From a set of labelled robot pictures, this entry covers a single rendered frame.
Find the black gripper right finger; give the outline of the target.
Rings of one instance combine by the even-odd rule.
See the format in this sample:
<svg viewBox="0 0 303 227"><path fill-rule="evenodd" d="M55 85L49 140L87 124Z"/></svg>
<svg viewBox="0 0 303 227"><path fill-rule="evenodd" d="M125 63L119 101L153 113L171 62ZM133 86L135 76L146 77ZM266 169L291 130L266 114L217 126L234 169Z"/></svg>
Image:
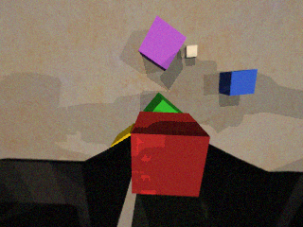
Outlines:
<svg viewBox="0 0 303 227"><path fill-rule="evenodd" d="M289 227L303 172L268 172L208 144L201 188L217 227Z"/></svg>

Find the small cream block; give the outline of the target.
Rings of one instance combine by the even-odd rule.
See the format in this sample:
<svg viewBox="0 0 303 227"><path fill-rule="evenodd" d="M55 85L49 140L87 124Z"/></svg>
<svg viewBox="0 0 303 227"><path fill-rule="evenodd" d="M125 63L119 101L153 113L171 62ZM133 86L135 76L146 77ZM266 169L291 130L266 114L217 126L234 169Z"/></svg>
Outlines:
<svg viewBox="0 0 303 227"><path fill-rule="evenodd" d="M187 46L185 48L185 59L197 57L197 45Z"/></svg>

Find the blue block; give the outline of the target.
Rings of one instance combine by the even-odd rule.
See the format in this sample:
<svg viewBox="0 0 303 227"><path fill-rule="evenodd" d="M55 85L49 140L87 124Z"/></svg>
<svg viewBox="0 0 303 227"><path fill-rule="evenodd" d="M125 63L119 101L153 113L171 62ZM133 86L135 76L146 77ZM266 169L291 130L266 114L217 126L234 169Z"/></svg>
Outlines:
<svg viewBox="0 0 303 227"><path fill-rule="evenodd" d="M222 72L219 77L219 93L227 96L255 93L258 69Z"/></svg>

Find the yellow block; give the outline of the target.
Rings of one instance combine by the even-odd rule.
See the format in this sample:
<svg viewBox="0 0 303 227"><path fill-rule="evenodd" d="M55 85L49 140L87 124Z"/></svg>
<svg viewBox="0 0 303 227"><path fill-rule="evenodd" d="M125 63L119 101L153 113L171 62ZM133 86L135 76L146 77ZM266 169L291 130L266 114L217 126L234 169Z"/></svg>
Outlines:
<svg viewBox="0 0 303 227"><path fill-rule="evenodd" d="M132 124L126 130L124 130L120 134L118 134L116 139L114 140L113 144L111 145L111 147L114 146L115 144L119 143L120 141L126 139L127 137L131 136L131 132L133 130L133 127L134 127L134 124Z"/></svg>

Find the purple block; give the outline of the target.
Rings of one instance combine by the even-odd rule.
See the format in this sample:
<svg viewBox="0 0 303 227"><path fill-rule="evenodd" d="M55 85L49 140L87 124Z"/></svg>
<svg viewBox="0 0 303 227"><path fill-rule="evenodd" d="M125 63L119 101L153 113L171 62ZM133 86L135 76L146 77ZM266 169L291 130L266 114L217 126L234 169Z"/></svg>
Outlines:
<svg viewBox="0 0 303 227"><path fill-rule="evenodd" d="M166 71L185 40L185 36L156 15L138 51L142 57Z"/></svg>

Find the red block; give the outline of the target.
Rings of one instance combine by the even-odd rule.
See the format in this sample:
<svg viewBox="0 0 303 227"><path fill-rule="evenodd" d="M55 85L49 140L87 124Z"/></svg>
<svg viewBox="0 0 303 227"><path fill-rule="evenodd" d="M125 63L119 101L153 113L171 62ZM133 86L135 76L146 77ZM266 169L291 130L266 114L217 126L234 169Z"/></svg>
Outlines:
<svg viewBox="0 0 303 227"><path fill-rule="evenodd" d="M139 112L132 193L199 196L210 136L189 113Z"/></svg>

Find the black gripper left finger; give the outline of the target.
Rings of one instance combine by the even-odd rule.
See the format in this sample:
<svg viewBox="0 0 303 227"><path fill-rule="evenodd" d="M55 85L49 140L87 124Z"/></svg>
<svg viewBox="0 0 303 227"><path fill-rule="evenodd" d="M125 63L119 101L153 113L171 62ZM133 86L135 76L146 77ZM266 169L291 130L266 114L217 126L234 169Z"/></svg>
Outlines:
<svg viewBox="0 0 303 227"><path fill-rule="evenodd" d="M71 204L80 227L117 227L131 178L131 136L85 161L0 159L0 202Z"/></svg>

